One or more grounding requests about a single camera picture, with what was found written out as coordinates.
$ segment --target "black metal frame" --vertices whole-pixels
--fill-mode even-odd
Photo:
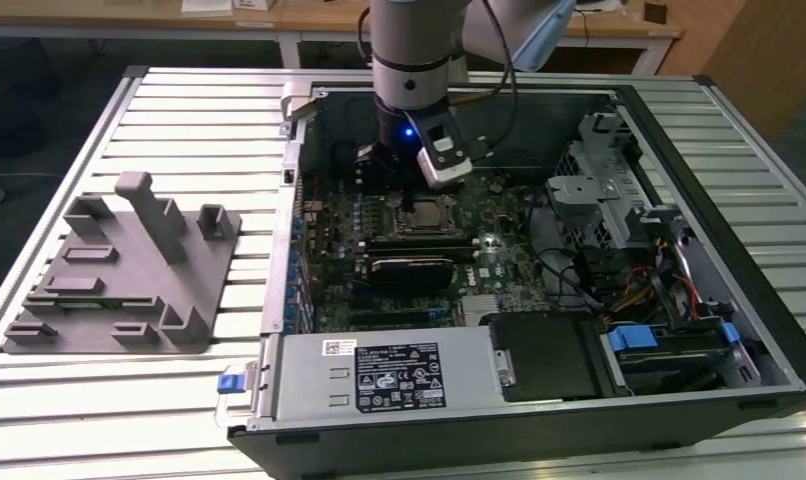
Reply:
[[[329,84],[370,87],[370,84]],[[455,85],[482,88],[483,85]],[[566,85],[523,85],[566,90]],[[760,318],[806,383],[806,334],[700,184],[653,113],[630,85],[571,85],[609,90],[661,160]],[[583,410],[483,415],[305,429],[229,430],[231,443],[279,479],[415,470],[629,450],[676,448],[761,418],[806,408],[806,391],[738,394]]]

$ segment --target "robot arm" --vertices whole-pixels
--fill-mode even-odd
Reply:
[[[463,140],[447,99],[455,38],[463,39],[466,50],[507,63],[486,1],[371,0],[379,141],[401,161],[417,159],[431,188],[470,173],[490,150],[483,140]],[[513,66],[538,70],[557,47],[575,0],[493,3],[505,32],[513,32],[505,37]]]

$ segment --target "slotted metal surface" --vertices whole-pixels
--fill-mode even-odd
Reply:
[[[217,343],[200,355],[168,357],[0,353],[0,479],[266,478],[226,440],[214,415],[215,387],[218,373],[258,355],[286,145],[278,135],[279,100],[285,83],[299,79],[369,76],[358,71],[151,69],[144,79],[123,81],[60,191],[67,189],[67,198],[107,194],[118,208],[122,200],[110,195],[118,174],[147,170],[155,174],[156,194],[175,198],[182,209],[222,203],[243,213]],[[473,81],[494,82],[495,77],[475,75]],[[713,89],[689,78],[521,75],[521,81],[634,84],[806,329],[806,193]],[[644,165],[668,200],[661,178],[648,161]],[[64,210],[62,200],[47,216]],[[4,307],[20,304],[68,232],[64,222],[48,220],[0,292],[0,337],[18,311]],[[15,282],[22,288],[12,288]],[[231,398],[230,412],[239,415],[249,401],[249,396]],[[666,452],[381,478],[586,478],[591,471],[609,479],[806,478],[806,412]]]

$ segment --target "power supply label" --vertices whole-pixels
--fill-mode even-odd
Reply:
[[[355,382],[362,413],[446,407],[439,344],[358,347]]]

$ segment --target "gray floor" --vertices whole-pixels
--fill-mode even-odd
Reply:
[[[62,175],[67,171],[127,65],[281,67],[278,47],[273,42],[108,41],[106,52],[79,40],[44,43],[66,82],[59,96],[35,103],[50,132],[50,142],[31,155],[0,158],[0,173]],[[353,44],[306,44],[302,48],[306,68],[361,68]],[[806,183],[806,107],[774,148]],[[0,183],[8,193],[7,201],[0,204],[2,282],[59,180],[4,177]]]

